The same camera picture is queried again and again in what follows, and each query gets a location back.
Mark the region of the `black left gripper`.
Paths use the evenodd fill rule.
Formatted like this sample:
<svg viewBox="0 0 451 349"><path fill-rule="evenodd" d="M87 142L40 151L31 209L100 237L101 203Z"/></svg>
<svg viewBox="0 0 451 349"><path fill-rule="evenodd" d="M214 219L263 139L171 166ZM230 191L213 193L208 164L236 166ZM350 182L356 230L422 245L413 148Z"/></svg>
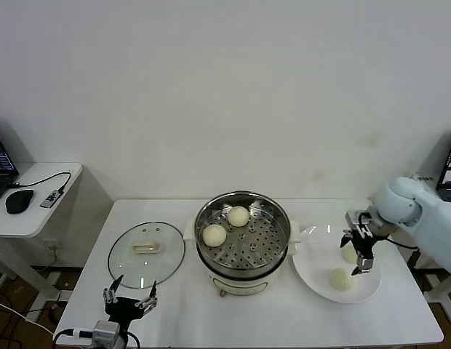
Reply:
<svg viewBox="0 0 451 349"><path fill-rule="evenodd" d="M156 282L153 283L149 295L139 301L128 297L116 296L116 291L123 279L120 275L108 288L103 290L105 313L112 322L131 322L141 319L144 313L150 313L157 306Z"/></svg>

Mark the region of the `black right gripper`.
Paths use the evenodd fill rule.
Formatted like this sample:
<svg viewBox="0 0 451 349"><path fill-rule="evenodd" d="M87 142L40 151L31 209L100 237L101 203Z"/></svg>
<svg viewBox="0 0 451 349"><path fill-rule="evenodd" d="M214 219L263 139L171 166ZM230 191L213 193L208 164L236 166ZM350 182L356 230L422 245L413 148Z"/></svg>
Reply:
<svg viewBox="0 0 451 349"><path fill-rule="evenodd" d="M352 244L356 252L360 255L356 259L356 267L353 269L351 275L356 276L363 273L369 273L373 266L372 248L379 241L384 241L385 235L380 234L380 227L374 223L368 223L363 225L354 225L352 230L343 230L343 237L340 242L340 246L344 247L349 241L352 240Z"/></svg>

